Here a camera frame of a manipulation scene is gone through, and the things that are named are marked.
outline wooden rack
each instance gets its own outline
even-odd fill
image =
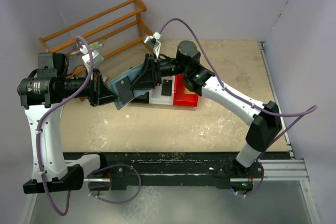
[[[122,27],[120,27],[120,28],[118,28],[118,29],[110,32],[110,33],[107,33],[107,34],[105,34],[105,35],[103,35],[103,36],[101,36],[101,37],[99,37],[99,38],[97,38],[97,39],[89,42],[89,44],[91,44],[91,43],[94,43],[94,42],[97,42],[97,41],[100,41],[100,40],[104,40],[104,39],[110,38],[113,35],[116,35],[116,34],[122,32],[122,31],[124,31],[124,30],[126,30],[126,29],[128,29],[128,28],[130,28],[132,26],[137,25],[138,32],[139,32],[139,38],[136,39],[136,40],[134,40],[134,41],[129,42],[126,45],[123,45],[122,47],[120,47],[120,48],[118,48],[118,49],[116,49],[116,50],[114,50],[114,51],[112,51],[112,52],[110,52],[108,54],[106,54],[104,56],[104,59],[108,59],[108,58],[110,58],[110,57],[112,57],[112,56],[120,53],[121,51],[124,51],[125,49],[127,49],[127,48],[129,48],[131,46],[134,46],[137,43],[140,43],[140,42],[143,43],[143,38],[144,38],[145,35],[152,35],[153,34],[152,30],[144,23],[144,21],[141,18],[141,13],[146,11],[146,6],[145,6],[145,4],[141,0],[128,0],[126,2],[123,2],[123,3],[121,3],[121,4],[117,5],[117,6],[109,8],[109,9],[107,9],[107,10],[101,12],[101,13],[93,15],[92,17],[89,17],[87,19],[84,19],[84,20],[76,23],[76,24],[73,24],[72,26],[69,26],[69,27],[64,28],[64,29],[62,29],[60,31],[57,31],[56,33],[53,33],[53,34],[51,34],[51,35],[49,35],[47,37],[39,38],[39,41],[41,42],[41,44],[44,47],[44,49],[46,50],[46,52],[58,52],[58,51],[60,51],[60,50],[62,50],[64,48],[67,48],[67,47],[75,44],[76,43],[76,39],[69,40],[69,41],[67,41],[67,42],[65,42],[65,43],[63,43],[63,44],[61,44],[61,45],[59,45],[59,46],[57,46],[55,48],[51,48],[51,49],[48,48],[46,42],[49,41],[49,40],[51,40],[51,39],[54,39],[54,38],[56,38],[56,37],[58,37],[58,36],[60,36],[62,34],[64,34],[64,33],[67,33],[68,31],[71,31],[71,30],[73,30],[73,29],[75,29],[77,27],[80,27],[80,26],[82,26],[82,25],[84,25],[84,24],[86,24],[86,23],[88,23],[90,21],[93,21],[93,20],[95,20],[95,19],[97,19],[99,17],[102,17],[102,16],[104,16],[104,15],[106,15],[106,14],[108,14],[108,13],[114,11],[114,10],[120,9],[121,7],[124,7],[124,6],[132,4],[132,3],[134,3],[134,5],[135,5],[135,10],[134,11],[132,11],[132,12],[130,12],[128,14],[125,14],[124,16],[122,16],[120,18],[112,20],[112,21],[110,21],[110,22],[108,22],[108,23],[106,23],[106,24],[104,24],[104,25],[102,25],[100,27],[97,27],[97,28],[95,28],[95,29],[93,29],[93,30],[91,30],[91,31],[89,31],[89,32],[81,35],[83,38],[90,37],[90,36],[92,36],[92,35],[100,32],[100,31],[103,31],[106,28],[109,28],[109,27],[111,27],[111,26],[113,26],[115,24],[118,24],[118,23],[120,23],[120,22],[122,22],[122,21],[124,21],[124,20],[126,20],[126,19],[128,19],[130,17],[135,16],[136,17],[135,21],[130,22],[127,25],[124,25],[124,26],[122,26]],[[153,49],[150,48],[147,44],[144,43],[144,45],[147,47],[147,49],[149,51],[153,51]],[[71,53],[74,52],[74,51],[76,51],[76,50],[77,49],[75,49],[75,50],[67,53],[67,56],[70,57]],[[82,73],[84,71],[85,71],[85,68],[79,68],[73,74],[80,74],[80,73]]]

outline wooden tabletop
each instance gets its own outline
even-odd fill
[[[175,57],[179,41],[163,43],[161,53]],[[256,41],[201,41],[221,79],[240,92],[267,103],[274,100]],[[103,62],[109,79],[140,64],[146,49],[138,44]],[[209,68],[204,58],[201,63]],[[248,127],[235,114],[207,98],[198,107],[114,104],[91,107],[74,99],[61,119],[64,152],[231,152],[245,144]],[[269,151],[287,151],[284,138]]]

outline black mount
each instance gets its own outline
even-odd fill
[[[84,179],[84,171],[80,165],[68,167],[68,173],[60,180],[53,179],[47,182],[49,192],[79,190],[82,188]],[[35,179],[24,183],[23,192],[25,194],[44,193],[42,183],[37,183]]]
[[[269,101],[264,105],[265,110],[279,113],[279,106],[276,103]],[[264,152],[281,131],[281,119],[278,116],[269,115],[265,112],[260,112],[254,118],[245,139],[253,149]]]
[[[69,59],[64,54],[40,53],[38,69],[23,79],[17,87],[21,106],[29,109],[31,105],[59,103],[72,95],[84,83],[85,78],[73,76],[67,78]],[[77,97],[87,97],[91,106],[103,105],[118,101],[118,96],[110,90],[103,81],[99,69],[93,69],[93,79]]]
[[[247,190],[251,184],[231,182],[230,179],[241,178],[248,180],[253,173],[254,178],[261,178],[262,172],[258,163],[245,169],[236,165],[238,152],[104,152],[107,166],[115,164],[132,165],[141,176],[143,186],[212,186],[218,189]],[[64,153],[65,160],[79,159],[83,153]],[[288,152],[266,152],[264,159],[290,159]],[[112,183],[108,171],[90,175],[89,178],[103,178],[102,182],[94,185],[93,190],[126,190],[127,186],[137,186],[138,178],[130,169],[113,168]]]
[[[131,90],[154,89],[161,84],[162,77],[183,74],[185,87],[202,95],[205,82],[214,76],[214,73],[199,63],[201,53],[192,41],[184,40],[179,43],[175,59],[166,55],[160,56],[163,58],[157,59],[154,55],[145,55],[142,69],[131,84]]]

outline black base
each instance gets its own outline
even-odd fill
[[[68,167],[68,173],[61,180],[53,180],[47,182],[49,192],[79,190],[82,188],[84,172],[80,165]],[[36,180],[30,180],[23,185],[25,194],[44,193],[42,183],[37,183]]]
[[[215,186],[230,189],[231,178],[260,178],[259,165],[254,163],[244,170],[234,160],[238,152],[205,153],[102,153],[106,165],[132,165],[140,174],[143,186]],[[78,159],[83,153],[64,153],[67,160]],[[263,159],[290,159],[288,152],[267,152]],[[111,169],[111,190],[126,190],[138,185],[138,178],[130,169]],[[90,178],[109,178],[108,173],[90,175]],[[108,187],[97,190],[108,190]]]

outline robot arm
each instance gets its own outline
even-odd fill
[[[155,40],[149,40],[154,46]],[[127,70],[108,85],[103,81],[98,69],[93,70],[93,76],[88,85],[78,95],[86,97],[91,106],[115,103],[117,109],[122,108],[135,97],[160,85],[162,77],[183,74],[183,82],[187,89],[207,97],[240,117],[248,126],[246,144],[237,155],[234,166],[245,170],[264,152],[271,141],[281,130],[280,119],[252,108],[239,99],[222,90],[218,80],[210,70],[200,62],[201,53],[191,41],[183,41],[177,47],[176,58],[146,54],[143,64]],[[25,193],[44,192],[41,174],[37,167],[36,126],[43,114],[62,99],[69,97],[83,84],[85,78],[66,78],[68,68],[67,57],[57,53],[39,54],[39,69],[33,71],[28,78],[18,86],[21,105],[30,123],[31,139],[34,152],[32,179],[24,185]],[[268,111],[278,113],[278,106],[260,101],[240,93],[229,87],[232,92],[251,101]],[[45,120],[41,134],[41,156],[45,166],[45,177],[49,191],[78,190],[83,179],[94,170],[106,166],[103,155],[85,155],[71,164],[66,164],[62,155],[60,139],[60,117],[62,108],[52,112]]]

